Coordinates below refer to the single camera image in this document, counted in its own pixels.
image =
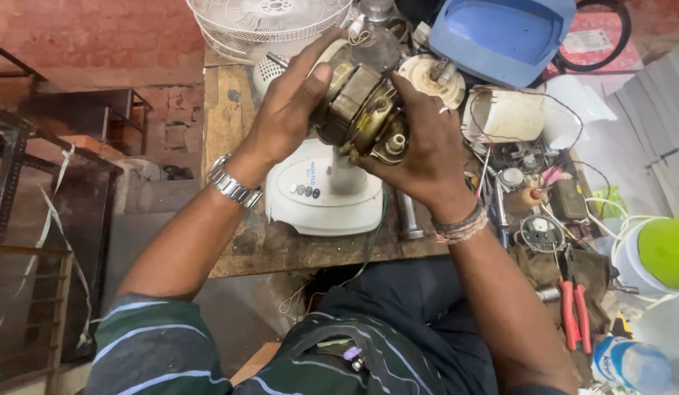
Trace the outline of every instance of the green wire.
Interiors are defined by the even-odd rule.
[[[383,211],[381,212],[381,220],[379,221],[379,226],[376,228],[376,231],[374,232],[373,237],[371,238],[371,242],[369,243],[369,250],[367,251],[366,254],[366,259],[364,259],[364,265],[361,266],[361,269],[359,269],[358,272],[354,275],[353,278],[359,277],[359,275],[364,271],[367,265],[369,265],[369,260],[371,259],[371,254],[374,252],[374,246],[376,245],[376,239],[379,236],[379,231],[381,230],[381,225],[383,225],[383,220],[386,217],[386,188],[383,189],[383,195],[384,195],[384,203],[383,203]]]

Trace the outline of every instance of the black cable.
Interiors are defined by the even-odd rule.
[[[565,74],[565,69],[576,72],[590,72],[599,69],[615,60],[623,52],[627,46],[627,42],[630,40],[630,35],[633,32],[633,23],[630,19],[630,13],[627,12],[627,8],[625,8],[625,4],[623,2],[618,0],[582,0],[576,4],[576,9],[580,10],[582,7],[589,5],[605,5],[618,14],[620,17],[620,22],[622,23],[622,31],[620,32],[620,40],[618,45],[607,58],[593,65],[577,65],[576,63],[572,63],[564,58],[562,52],[558,51],[552,62],[558,69],[559,74]]]

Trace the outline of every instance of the blue plastic part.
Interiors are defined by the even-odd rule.
[[[448,0],[429,44],[469,74],[523,88],[554,58],[575,13],[574,0]]]

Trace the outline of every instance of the bracelet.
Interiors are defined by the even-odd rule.
[[[467,226],[468,224],[474,222],[476,220],[476,217],[479,216],[479,214],[481,213],[481,211],[483,209],[484,209],[484,201],[481,200],[481,199],[476,199],[476,208],[474,209],[474,211],[471,212],[471,214],[469,214],[469,216],[465,220],[463,220],[461,222],[457,222],[457,223],[451,223],[449,225],[442,225],[441,223],[438,223],[433,219],[432,225],[434,225],[434,228],[435,228],[435,230],[437,230],[437,232],[440,232],[440,233],[441,232],[451,232],[452,230],[457,230],[457,229],[463,228],[463,227]]]
[[[481,229],[485,228],[485,226],[488,225],[488,215],[484,210],[483,202],[479,200],[476,208],[466,220],[450,225],[441,225],[439,223],[435,223],[435,221],[432,220],[432,224],[435,225],[435,238],[437,242],[445,244],[458,244],[470,239]]]

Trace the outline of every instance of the striped shirt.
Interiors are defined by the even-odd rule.
[[[438,395],[446,388],[423,353],[385,322],[356,314],[310,313],[285,337],[271,362],[232,387],[196,304],[126,294],[96,332],[98,351],[87,395],[130,394],[388,394]],[[328,339],[351,338],[363,368],[311,352]],[[520,395],[562,392],[534,388]]]

